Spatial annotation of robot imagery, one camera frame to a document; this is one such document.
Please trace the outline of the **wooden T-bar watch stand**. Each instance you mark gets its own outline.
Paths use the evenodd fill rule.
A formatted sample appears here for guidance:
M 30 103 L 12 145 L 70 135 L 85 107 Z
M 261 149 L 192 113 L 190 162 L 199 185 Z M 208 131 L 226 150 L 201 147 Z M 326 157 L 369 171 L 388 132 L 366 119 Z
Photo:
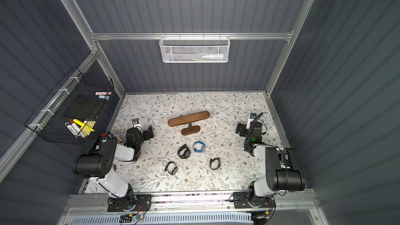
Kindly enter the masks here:
M 190 114 L 182 117 L 177 117 L 170 119 L 168 121 L 168 126 L 176 127 L 181 125 L 188 125 L 187 128 L 181 130 L 181 134 L 183 136 L 191 135 L 200 132 L 200 126 L 193 126 L 193 122 L 201 121 L 208 119 L 210 117 L 210 113 L 208 111 L 203 111 L 200 113 Z

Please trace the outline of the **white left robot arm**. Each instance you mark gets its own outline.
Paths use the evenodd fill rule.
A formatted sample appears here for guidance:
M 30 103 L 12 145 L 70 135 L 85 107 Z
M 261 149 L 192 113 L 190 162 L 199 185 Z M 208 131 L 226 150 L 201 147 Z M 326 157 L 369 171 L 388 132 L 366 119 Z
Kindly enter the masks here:
M 116 135 L 86 141 L 73 165 L 73 173 L 100 185 L 108 194 L 109 212 L 143 211 L 151 207 L 151 195 L 136 195 L 133 187 L 117 173 L 114 160 L 136 162 L 144 141 L 154 137 L 153 127 L 142 130 L 139 126 L 127 130 L 126 143 L 118 142 Z

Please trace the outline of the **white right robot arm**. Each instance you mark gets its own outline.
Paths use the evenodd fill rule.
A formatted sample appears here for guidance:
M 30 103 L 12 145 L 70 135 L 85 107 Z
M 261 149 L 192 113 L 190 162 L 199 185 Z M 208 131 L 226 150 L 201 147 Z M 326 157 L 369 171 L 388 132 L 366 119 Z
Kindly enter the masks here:
M 265 176 L 253 181 L 245 192 L 233 193 L 235 208 L 273 208 L 279 191 L 297 192 L 306 188 L 295 149 L 279 148 L 262 142 L 262 123 L 238 124 L 236 133 L 245 138 L 244 149 L 265 163 Z

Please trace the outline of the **black chunky wrist watch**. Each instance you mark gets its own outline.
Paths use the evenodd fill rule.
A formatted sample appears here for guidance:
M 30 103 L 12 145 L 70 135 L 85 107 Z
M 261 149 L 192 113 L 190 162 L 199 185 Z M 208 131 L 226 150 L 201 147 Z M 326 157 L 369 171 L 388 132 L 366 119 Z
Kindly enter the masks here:
M 191 155 L 191 151 L 190 151 L 189 147 L 185 144 L 178 149 L 177 154 L 178 154 L 179 158 L 181 158 L 181 159 L 188 159 Z

